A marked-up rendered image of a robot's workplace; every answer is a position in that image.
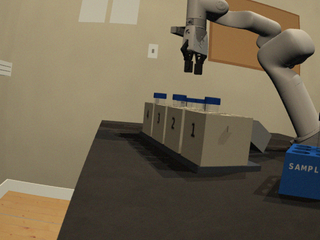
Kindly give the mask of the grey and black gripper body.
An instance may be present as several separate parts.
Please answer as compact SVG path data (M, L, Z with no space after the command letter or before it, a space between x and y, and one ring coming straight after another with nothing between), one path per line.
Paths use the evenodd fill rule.
M208 34L207 29L199 25L187 25L183 34L182 45L188 40L187 51L197 55L208 55Z

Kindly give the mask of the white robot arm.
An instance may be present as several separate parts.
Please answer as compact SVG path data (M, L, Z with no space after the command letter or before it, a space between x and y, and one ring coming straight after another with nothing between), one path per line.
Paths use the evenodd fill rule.
M257 59L273 82L296 132L294 142L319 132L320 121L301 77L293 70L315 52L311 37L301 29L283 32L276 21L252 11L229 11L225 0L187 0L186 26L207 28L207 20L258 34ZM184 37L186 26L171 26L170 33Z

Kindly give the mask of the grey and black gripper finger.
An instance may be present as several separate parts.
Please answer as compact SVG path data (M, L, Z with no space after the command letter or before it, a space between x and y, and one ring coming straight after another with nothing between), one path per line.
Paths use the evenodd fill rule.
M198 58L198 57L200 57L200 58ZM204 64L204 61L206 58L207 58L207 56L195 54L195 62L196 62L194 64L194 74L195 75L202 75L203 64Z
M189 40L187 39L186 42L183 44L183 46L180 48L182 54L183 54L183 57L184 57L184 72L185 73L192 73L193 72L193 55L194 55L194 52L191 51L189 52L187 50L188 48L188 43L189 43Z

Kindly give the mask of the blue tube rack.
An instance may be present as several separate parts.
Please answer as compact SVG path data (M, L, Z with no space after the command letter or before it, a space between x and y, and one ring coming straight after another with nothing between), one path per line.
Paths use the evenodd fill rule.
M320 149L294 143L286 151L278 194L320 200Z

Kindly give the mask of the clear conical tube with yellow liquid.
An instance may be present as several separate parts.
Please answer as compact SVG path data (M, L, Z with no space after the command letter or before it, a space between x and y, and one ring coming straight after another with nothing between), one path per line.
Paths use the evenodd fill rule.
M174 107L185 107L185 102L187 101L186 95L173 94L172 96Z

